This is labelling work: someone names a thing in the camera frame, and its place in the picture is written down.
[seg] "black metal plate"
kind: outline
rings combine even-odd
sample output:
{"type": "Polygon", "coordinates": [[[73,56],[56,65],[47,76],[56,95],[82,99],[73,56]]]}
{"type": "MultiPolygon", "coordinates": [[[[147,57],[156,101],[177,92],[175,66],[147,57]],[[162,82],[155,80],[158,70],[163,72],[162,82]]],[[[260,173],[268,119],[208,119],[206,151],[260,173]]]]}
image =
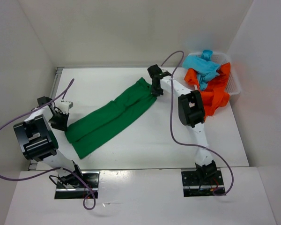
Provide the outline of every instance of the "black metal plate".
{"type": "Polygon", "coordinates": [[[182,184],[184,197],[195,197],[195,196],[213,196],[212,189],[216,188],[218,182],[219,187],[217,188],[217,194],[225,193],[224,182],[222,179],[222,172],[218,170],[215,176],[206,180],[206,182],[200,184],[195,171],[182,171],[182,184]]]}
{"type": "MultiPolygon", "coordinates": [[[[92,188],[94,195],[98,198],[98,187],[99,187],[99,173],[83,173],[84,181],[92,188]]],[[[77,188],[64,189],[60,182],[57,183],[57,188],[55,192],[54,199],[83,199],[89,191],[83,186],[80,185],[77,188]]]]}

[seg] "white wall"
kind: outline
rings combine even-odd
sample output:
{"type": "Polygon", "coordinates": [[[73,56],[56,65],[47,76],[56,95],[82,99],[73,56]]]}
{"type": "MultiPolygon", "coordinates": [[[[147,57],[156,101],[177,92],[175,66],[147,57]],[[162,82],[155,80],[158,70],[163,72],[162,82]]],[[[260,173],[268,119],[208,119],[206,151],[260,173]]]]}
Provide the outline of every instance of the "white wall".
{"type": "Polygon", "coordinates": [[[137,66],[177,49],[226,52],[252,0],[19,2],[55,65],[137,66]]]}
{"type": "Polygon", "coordinates": [[[243,91],[231,105],[249,162],[281,225],[281,0],[255,0],[228,55],[243,91]]]}
{"type": "MultiPolygon", "coordinates": [[[[54,67],[17,0],[0,0],[0,125],[30,110],[50,93],[54,67]]],[[[0,133],[0,173],[18,178],[27,164],[12,126],[0,133]]],[[[5,221],[15,182],[0,180],[0,225],[5,221]]]]}

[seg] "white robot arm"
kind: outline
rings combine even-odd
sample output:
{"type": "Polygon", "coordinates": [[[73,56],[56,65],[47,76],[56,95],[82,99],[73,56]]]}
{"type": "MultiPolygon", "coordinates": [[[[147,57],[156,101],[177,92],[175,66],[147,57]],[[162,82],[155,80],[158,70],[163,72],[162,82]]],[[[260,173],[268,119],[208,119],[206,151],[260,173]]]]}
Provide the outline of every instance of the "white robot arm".
{"type": "MultiPolygon", "coordinates": [[[[148,68],[152,78],[151,93],[155,96],[163,94],[163,90],[171,93],[171,74],[162,71],[157,65],[148,68]]],[[[178,114],[180,121],[190,133],[194,133],[197,144],[208,147],[204,130],[204,106],[198,90],[191,90],[173,79],[174,95],[178,98],[178,114]]],[[[200,179],[206,179],[215,174],[217,168],[214,158],[208,150],[198,148],[195,164],[200,179]]]]}
{"type": "MultiPolygon", "coordinates": [[[[50,100],[48,97],[41,97],[37,101],[41,106],[50,100]]],[[[51,130],[51,127],[67,130],[69,109],[72,107],[72,102],[64,100],[54,106],[45,106],[32,113],[24,122],[14,125],[14,131],[25,158],[37,162],[43,161],[52,168],[66,168],[82,178],[78,165],[58,150],[58,142],[51,130]]],[[[69,188],[79,186],[79,181],[70,172],[62,169],[57,172],[64,186],[69,188]]]]}

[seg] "white plastic basket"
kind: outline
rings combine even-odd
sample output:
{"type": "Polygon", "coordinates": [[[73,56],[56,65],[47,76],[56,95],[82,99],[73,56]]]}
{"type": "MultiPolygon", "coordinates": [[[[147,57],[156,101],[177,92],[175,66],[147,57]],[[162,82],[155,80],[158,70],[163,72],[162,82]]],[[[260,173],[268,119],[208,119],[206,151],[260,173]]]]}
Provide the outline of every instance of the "white plastic basket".
{"type": "MultiPolygon", "coordinates": [[[[193,52],[190,53],[189,55],[198,56],[201,58],[202,52],[193,52]]],[[[213,52],[211,56],[211,61],[221,65],[227,62],[231,63],[230,57],[221,52],[213,52]]],[[[240,90],[241,88],[240,88],[239,80],[237,78],[237,74],[231,65],[231,71],[225,91],[229,93],[231,96],[231,95],[238,95],[240,93],[240,90]]]]}

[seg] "green fabric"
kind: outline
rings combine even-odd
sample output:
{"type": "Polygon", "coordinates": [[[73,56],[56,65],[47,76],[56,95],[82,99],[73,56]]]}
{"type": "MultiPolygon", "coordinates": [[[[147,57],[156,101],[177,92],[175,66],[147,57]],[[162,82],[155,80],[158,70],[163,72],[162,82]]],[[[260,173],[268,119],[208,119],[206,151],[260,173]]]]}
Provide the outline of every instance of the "green fabric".
{"type": "Polygon", "coordinates": [[[71,124],[65,132],[79,158],[84,158],[137,120],[156,101],[144,78],[114,101],[71,124]]]}

